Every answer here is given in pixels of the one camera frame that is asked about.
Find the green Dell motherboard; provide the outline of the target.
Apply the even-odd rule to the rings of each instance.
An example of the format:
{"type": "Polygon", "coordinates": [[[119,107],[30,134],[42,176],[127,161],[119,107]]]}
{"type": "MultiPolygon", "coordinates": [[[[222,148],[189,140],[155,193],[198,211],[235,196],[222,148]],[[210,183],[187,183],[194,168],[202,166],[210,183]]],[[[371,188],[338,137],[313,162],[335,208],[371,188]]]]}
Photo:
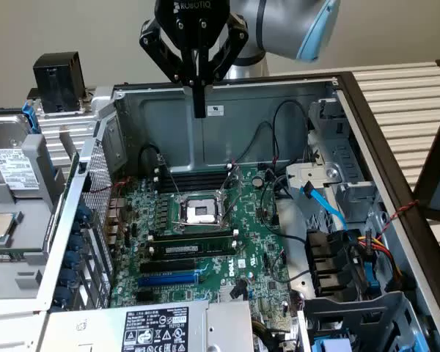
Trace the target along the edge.
{"type": "Polygon", "coordinates": [[[107,227],[115,277],[109,305],[132,307],[144,304],[168,304],[189,301],[227,303],[245,301],[254,320],[274,331],[288,331],[296,315],[297,303],[291,298],[291,277],[285,259],[285,244],[303,246],[295,235],[279,228],[276,201],[285,199],[280,177],[272,171],[240,166],[243,174],[241,198],[230,214],[230,227],[237,235],[237,252],[227,256],[189,258],[197,261],[193,271],[141,274],[139,265],[153,260],[147,253],[152,242],[148,235],[180,234],[171,225],[173,196],[158,192],[155,176],[121,182],[109,204],[107,227]],[[261,189],[252,186],[252,178],[264,180],[261,189]],[[138,287],[141,276],[196,272],[199,281],[189,285],[138,287]],[[154,302],[137,302],[139,291],[151,290],[154,302]]]}

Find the black RAM module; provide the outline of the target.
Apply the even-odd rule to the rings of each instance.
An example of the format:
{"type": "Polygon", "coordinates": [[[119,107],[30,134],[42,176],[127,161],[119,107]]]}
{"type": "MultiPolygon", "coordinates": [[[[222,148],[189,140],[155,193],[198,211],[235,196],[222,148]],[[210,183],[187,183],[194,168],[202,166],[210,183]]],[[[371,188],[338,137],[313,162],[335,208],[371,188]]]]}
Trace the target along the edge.
{"type": "Polygon", "coordinates": [[[159,241],[152,242],[147,247],[147,253],[153,260],[217,257],[232,255],[236,252],[235,241],[229,237],[159,241]]]}

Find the CPU socket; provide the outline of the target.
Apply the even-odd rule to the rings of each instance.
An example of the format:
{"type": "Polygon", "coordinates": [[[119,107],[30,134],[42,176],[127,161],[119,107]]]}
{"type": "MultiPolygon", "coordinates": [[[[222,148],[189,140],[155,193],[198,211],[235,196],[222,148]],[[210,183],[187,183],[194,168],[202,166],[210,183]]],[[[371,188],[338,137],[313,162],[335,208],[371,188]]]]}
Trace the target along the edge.
{"type": "Polygon", "coordinates": [[[198,191],[173,196],[170,218],[176,232],[223,231],[221,218],[224,212],[219,191],[198,191]]]}

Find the open metal PC case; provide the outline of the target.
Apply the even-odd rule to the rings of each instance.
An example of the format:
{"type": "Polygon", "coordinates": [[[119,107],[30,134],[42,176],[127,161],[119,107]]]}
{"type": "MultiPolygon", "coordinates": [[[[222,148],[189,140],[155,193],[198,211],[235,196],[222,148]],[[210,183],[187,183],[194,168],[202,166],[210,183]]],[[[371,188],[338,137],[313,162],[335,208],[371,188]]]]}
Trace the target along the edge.
{"type": "Polygon", "coordinates": [[[421,117],[421,109],[391,110],[388,98],[376,101],[352,73],[227,82],[213,89],[200,120],[190,99],[171,84],[116,87],[79,153],[64,207],[69,220],[59,228],[67,236],[63,263],[38,351],[52,313],[112,308],[109,204],[121,182],[165,169],[158,159],[162,153],[172,173],[239,165],[272,171],[282,180],[286,197],[276,201],[279,228],[304,242],[285,244],[297,311],[288,331],[269,329],[250,314],[254,352],[362,352],[349,334],[311,337],[304,316],[305,301],[321,298],[315,296],[305,249],[307,231],[317,229],[306,226],[286,168],[307,159],[309,108],[325,98],[341,102],[385,206],[375,230],[343,229],[355,301],[403,293],[430,352],[440,352],[440,248],[413,193],[433,136],[403,137],[395,120],[421,117]]]}

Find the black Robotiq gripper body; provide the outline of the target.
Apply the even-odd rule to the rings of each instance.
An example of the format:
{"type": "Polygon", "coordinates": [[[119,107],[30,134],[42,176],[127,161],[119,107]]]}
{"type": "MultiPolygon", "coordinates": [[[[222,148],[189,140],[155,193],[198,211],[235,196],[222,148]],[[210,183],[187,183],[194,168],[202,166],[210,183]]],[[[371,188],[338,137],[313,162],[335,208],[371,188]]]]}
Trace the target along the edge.
{"type": "Polygon", "coordinates": [[[230,16],[230,0],[156,0],[155,19],[181,50],[212,48],[230,16]]]}

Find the bare green RAM stick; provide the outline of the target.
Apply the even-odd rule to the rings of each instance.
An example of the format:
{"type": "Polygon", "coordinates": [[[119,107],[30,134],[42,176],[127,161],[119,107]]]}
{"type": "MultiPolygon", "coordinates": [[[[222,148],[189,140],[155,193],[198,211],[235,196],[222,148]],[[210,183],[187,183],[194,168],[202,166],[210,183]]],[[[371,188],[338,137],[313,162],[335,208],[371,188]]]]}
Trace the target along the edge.
{"type": "Polygon", "coordinates": [[[41,263],[46,261],[46,256],[42,252],[5,252],[0,253],[0,262],[27,262],[41,263]]]}

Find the grey plastic parts rack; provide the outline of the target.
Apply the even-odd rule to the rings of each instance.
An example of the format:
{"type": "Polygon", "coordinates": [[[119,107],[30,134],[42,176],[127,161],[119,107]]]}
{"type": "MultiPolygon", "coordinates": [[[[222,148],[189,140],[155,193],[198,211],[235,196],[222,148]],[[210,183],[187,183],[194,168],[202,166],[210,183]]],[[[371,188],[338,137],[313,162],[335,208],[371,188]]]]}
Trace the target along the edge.
{"type": "MultiPolygon", "coordinates": [[[[54,166],[43,135],[28,136],[22,150],[32,163],[39,190],[32,197],[17,197],[7,184],[0,183],[0,213],[23,214],[7,245],[0,246],[0,253],[45,254],[43,242],[51,215],[65,187],[65,176],[61,168],[54,166]]],[[[48,257],[45,262],[33,264],[24,261],[0,262],[0,300],[36,298],[48,257]]]]}

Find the blue expansion slot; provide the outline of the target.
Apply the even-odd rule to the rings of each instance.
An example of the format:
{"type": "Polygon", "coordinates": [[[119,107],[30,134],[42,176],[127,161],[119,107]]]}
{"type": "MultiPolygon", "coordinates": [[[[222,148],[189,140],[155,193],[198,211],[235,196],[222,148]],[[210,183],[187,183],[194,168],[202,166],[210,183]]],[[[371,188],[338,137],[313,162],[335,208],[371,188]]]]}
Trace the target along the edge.
{"type": "Polygon", "coordinates": [[[155,287],[164,285],[189,285],[199,281],[196,272],[173,273],[164,275],[141,276],[137,280],[138,287],[155,287]]]}

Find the hard drive in blue caddy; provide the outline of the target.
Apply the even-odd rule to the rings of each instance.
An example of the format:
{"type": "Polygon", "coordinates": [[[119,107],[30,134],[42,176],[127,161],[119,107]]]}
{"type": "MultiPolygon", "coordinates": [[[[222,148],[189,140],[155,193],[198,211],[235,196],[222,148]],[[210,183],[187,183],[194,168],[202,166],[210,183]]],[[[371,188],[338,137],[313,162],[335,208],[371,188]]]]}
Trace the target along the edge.
{"type": "MultiPolygon", "coordinates": [[[[22,153],[26,138],[41,133],[36,112],[28,101],[20,108],[0,108],[0,150],[22,153]]],[[[0,183],[5,183],[1,170],[0,183]]]]}

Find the black RAM slot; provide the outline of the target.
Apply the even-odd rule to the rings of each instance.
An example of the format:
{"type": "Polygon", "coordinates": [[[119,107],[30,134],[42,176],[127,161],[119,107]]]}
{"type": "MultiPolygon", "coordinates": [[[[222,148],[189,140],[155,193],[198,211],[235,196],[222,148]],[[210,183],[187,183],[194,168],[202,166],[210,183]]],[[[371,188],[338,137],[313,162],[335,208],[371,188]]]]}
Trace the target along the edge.
{"type": "Polygon", "coordinates": [[[175,184],[171,179],[164,179],[158,185],[158,192],[161,194],[180,193],[189,191],[211,191],[220,189],[224,179],[175,179],[175,184]]]}
{"type": "MultiPolygon", "coordinates": [[[[227,172],[226,171],[201,171],[201,172],[178,172],[172,173],[174,179],[226,179],[227,172]]],[[[155,176],[158,177],[158,180],[161,182],[164,179],[169,179],[169,176],[165,169],[160,168],[155,176]]]]}
{"type": "Polygon", "coordinates": [[[194,241],[199,239],[236,238],[233,230],[210,232],[184,232],[169,235],[148,235],[148,242],[194,241]]]}

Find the silver power supply unit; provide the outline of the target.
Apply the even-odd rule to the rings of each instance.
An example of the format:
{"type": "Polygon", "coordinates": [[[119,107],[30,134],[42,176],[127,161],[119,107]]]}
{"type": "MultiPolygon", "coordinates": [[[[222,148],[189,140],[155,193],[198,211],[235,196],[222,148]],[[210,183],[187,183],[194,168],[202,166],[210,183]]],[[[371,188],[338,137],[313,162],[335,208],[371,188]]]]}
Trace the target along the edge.
{"type": "Polygon", "coordinates": [[[52,313],[40,352],[254,352],[249,305],[190,301],[52,313]]]}

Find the black plastic fan shroud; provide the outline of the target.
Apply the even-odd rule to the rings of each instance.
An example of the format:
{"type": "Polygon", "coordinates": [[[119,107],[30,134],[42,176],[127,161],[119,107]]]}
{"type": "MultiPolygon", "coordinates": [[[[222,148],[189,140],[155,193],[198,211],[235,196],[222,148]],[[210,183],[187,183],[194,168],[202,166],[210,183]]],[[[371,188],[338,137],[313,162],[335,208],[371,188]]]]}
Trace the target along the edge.
{"type": "Polygon", "coordinates": [[[305,249],[316,297],[336,302],[358,298],[345,235],[343,230],[331,233],[307,231],[305,249]]]}

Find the large steel drive cage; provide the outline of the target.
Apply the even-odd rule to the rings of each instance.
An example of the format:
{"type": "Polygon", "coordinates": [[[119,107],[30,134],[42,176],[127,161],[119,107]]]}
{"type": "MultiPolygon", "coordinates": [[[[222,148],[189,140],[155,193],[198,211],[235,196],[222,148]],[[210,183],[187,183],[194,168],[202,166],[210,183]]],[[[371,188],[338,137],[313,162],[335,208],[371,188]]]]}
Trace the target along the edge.
{"type": "Polygon", "coordinates": [[[311,337],[356,338],[362,352],[430,352],[411,302],[401,292],[369,301],[305,301],[304,316],[311,337]]]}

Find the grey metal disk bay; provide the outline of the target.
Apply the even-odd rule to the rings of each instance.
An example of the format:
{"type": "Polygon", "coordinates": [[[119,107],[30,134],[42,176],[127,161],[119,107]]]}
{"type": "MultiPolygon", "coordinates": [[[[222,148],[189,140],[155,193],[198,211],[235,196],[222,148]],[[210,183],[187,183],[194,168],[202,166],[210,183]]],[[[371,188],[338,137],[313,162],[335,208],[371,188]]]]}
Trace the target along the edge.
{"type": "Polygon", "coordinates": [[[311,103],[307,146],[307,159],[286,168],[306,226],[322,232],[375,230],[385,206],[338,99],[311,103]]]}

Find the silver hard disk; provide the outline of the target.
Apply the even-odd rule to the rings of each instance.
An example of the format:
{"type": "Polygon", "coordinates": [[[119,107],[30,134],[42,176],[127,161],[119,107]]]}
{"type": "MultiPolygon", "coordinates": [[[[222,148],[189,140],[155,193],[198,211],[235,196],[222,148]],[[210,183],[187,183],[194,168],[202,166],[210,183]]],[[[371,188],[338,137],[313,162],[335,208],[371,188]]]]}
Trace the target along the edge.
{"type": "Polygon", "coordinates": [[[22,144],[32,133],[23,114],[0,114],[0,183],[8,185],[17,197],[32,197],[39,182],[22,144]]]}

